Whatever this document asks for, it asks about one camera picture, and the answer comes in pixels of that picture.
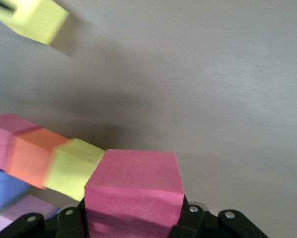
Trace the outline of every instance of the orange cube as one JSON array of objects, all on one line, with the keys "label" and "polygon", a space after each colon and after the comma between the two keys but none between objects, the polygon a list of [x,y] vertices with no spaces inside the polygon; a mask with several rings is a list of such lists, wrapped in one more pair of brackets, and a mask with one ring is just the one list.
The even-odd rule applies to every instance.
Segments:
[{"label": "orange cube", "polygon": [[33,186],[44,187],[53,150],[69,139],[48,129],[20,134],[12,141],[6,172]]}]

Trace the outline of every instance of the pink block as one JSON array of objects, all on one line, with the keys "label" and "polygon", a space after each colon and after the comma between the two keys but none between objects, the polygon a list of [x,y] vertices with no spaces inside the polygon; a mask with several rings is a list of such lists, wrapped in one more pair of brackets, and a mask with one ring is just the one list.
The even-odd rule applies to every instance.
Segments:
[{"label": "pink block", "polygon": [[165,238],[183,198],[175,153],[108,150],[85,186],[90,238]]},{"label": "pink block", "polygon": [[0,231],[27,213],[40,213],[45,219],[48,219],[56,214],[58,210],[58,207],[44,200],[33,195],[26,195],[18,202],[0,212]]},{"label": "pink block", "polygon": [[39,128],[33,122],[13,114],[0,115],[0,169],[5,170],[7,153],[14,134]]}]

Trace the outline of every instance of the gray surface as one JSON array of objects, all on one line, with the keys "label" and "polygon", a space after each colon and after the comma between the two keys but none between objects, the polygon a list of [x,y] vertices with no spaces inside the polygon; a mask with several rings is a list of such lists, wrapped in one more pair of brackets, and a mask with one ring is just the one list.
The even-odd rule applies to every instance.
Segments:
[{"label": "gray surface", "polygon": [[297,238],[297,0],[63,0],[53,47],[0,23],[0,113],[176,151],[189,200]]}]

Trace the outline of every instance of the foam block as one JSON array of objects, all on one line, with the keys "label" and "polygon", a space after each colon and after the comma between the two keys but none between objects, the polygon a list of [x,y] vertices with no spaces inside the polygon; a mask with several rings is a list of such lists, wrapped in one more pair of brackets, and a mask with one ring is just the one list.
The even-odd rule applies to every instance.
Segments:
[{"label": "foam block", "polygon": [[25,194],[30,185],[0,170],[0,210]]},{"label": "foam block", "polygon": [[68,17],[53,0],[0,0],[0,21],[24,37],[50,45]]},{"label": "foam block", "polygon": [[72,139],[54,151],[45,186],[80,201],[84,186],[102,159],[105,150]]},{"label": "foam block", "polygon": [[44,187],[44,179],[52,162],[52,152],[68,139],[40,128],[14,137],[6,172],[29,184]]},{"label": "foam block", "polygon": [[36,212],[48,219],[56,214],[58,207],[33,195],[26,195],[21,200],[0,212],[0,231],[13,221],[27,213]]},{"label": "foam block", "polygon": [[33,122],[15,116],[13,114],[0,115],[0,169],[5,170],[7,153],[10,141],[14,134],[39,128]]},{"label": "foam block", "polygon": [[108,150],[85,186],[90,238],[165,238],[183,199],[175,153]]}]

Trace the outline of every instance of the bolt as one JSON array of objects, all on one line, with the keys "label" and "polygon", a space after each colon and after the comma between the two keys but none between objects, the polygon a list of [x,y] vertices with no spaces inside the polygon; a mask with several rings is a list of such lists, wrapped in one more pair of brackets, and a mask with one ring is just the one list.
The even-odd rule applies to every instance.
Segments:
[{"label": "bolt", "polygon": [[190,207],[189,207],[189,211],[190,211],[190,212],[197,212],[197,211],[199,211],[199,210],[198,210],[198,208],[197,208],[196,206],[190,206]]},{"label": "bolt", "polygon": [[229,211],[228,212],[225,212],[225,215],[229,219],[233,219],[233,218],[236,217],[233,212],[229,212]]},{"label": "bolt", "polygon": [[73,213],[73,210],[68,210],[65,212],[66,215],[71,215]]},{"label": "bolt", "polygon": [[27,218],[27,222],[33,222],[33,221],[35,221],[36,220],[36,217],[35,216],[31,216],[31,217],[29,217],[29,218]]}]

